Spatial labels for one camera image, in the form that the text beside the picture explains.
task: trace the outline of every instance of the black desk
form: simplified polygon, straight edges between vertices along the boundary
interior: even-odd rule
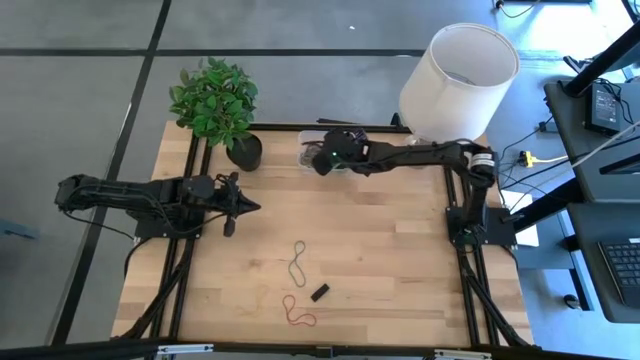
[[[622,304],[597,245],[640,237],[640,205],[569,204],[567,211],[604,316],[616,323],[640,323],[640,309]]]
[[[547,103],[558,126],[567,154],[570,157],[589,152],[608,139],[583,128],[585,99],[571,98],[557,83],[544,86]],[[627,86],[623,96],[640,99],[640,84]],[[633,118],[640,120],[640,108],[630,101]],[[566,208],[569,203],[640,203],[638,175],[601,175],[600,168],[640,152],[640,139],[625,145],[601,151],[574,170],[576,177],[554,189],[517,214],[523,217],[514,222],[516,231],[528,228],[538,221]]]

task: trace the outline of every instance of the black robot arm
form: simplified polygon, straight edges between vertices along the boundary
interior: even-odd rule
[[[141,237],[188,237],[202,224],[204,211],[227,215],[224,235],[231,236],[237,216],[260,209],[246,198],[236,182],[238,173],[153,180],[146,183],[107,181],[87,175],[71,176],[58,184],[55,203],[65,213],[95,206],[126,210],[138,220]]]
[[[496,154],[487,147],[464,140],[442,144],[394,146],[367,140],[361,133],[332,130],[321,142],[313,166],[320,175],[335,167],[370,174],[390,171],[398,166],[448,166],[471,185],[471,196],[463,205],[462,226],[475,231],[485,227],[487,190],[496,179]]]

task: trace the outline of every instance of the wooden table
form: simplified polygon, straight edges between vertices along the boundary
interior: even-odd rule
[[[220,220],[197,240],[181,340],[469,345],[456,255],[447,240],[441,167],[397,168],[368,178],[351,172],[321,177],[298,167],[298,132],[254,133],[263,143],[262,165],[240,172],[239,185],[262,209],[239,217],[232,238],[222,236]],[[405,136],[370,138],[401,144]],[[183,175],[190,137],[167,124],[153,179]],[[214,148],[209,174],[236,170],[224,150]],[[495,189],[489,202],[499,204]],[[296,287],[287,271],[298,240],[307,246],[299,258],[304,288]],[[153,239],[132,257],[113,335],[128,330],[155,296],[167,244]],[[499,247],[483,249],[495,303],[531,341],[513,259]],[[310,295],[323,283],[331,290],[312,302]],[[291,315],[312,313],[315,327],[287,323],[282,305],[287,294],[297,299]],[[172,300],[167,304],[161,334],[169,327]],[[481,309],[476,299],[481,339],[488,343]]]

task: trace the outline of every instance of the computer monitor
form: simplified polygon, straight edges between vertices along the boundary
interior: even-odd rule
[[[640,154],[600,168],[603,175],[640,175]]]

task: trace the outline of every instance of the gray floor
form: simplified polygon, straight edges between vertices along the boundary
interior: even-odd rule
[[[55,4],[2,0],[0,48],[146,48],[160,5],[160,0]],[[490,8],[490,0],[174,0],[159,47],[420,49],[445,25],[484,24],[511,39],[522,60],[521,73],[487,130],[500,150],[549,117],[542,85],[571,75],[562,54],[593,55],[630,22],[616,0],[598,0],[591,7],[540,5],[518,19]],[[509,5],[508,11],[524,8]],[[260,87],[257,121],[313,122],[325,117],[386,124],[397,111],[398,93],[417,59],[230,57],[229,61],[242,65]],[[38,240],[6,237],[0,242],[2,348],[47,341],[85,230],[53,206],[56,184],[77,173],[104,175],[141,63],[135,57],[0,57],[4,170],[0,218],[36,227],[41,233]],[[164,123],[171,119],[167,89],[178,82],[180,68],[196,63],[189,57],[154,61],[119,179],[149,178]],[[612,76],[619,79],[621,74]],[[539,134],[514,147],[507,157],[525,149],[540,158],[564,154],[557,136]],[[518,168],[513,176],[530,171]],[[568,176],[546,184],[544,190]],[[117,211],[110,211],[105,223],[129,232],[134,226]],[[70,341],[108,338],[130,246],[125,238],[103,231]],[[558,305],[559,294],[574,291],[567,279],[568,273],[521,273],[536,343],[550,350],[637,357],[633,336],[637,339],[638,326],[607,323],[599,310],[583,314]],[[586,327],[615,338],[616,345],[593,341],[580,330]]]

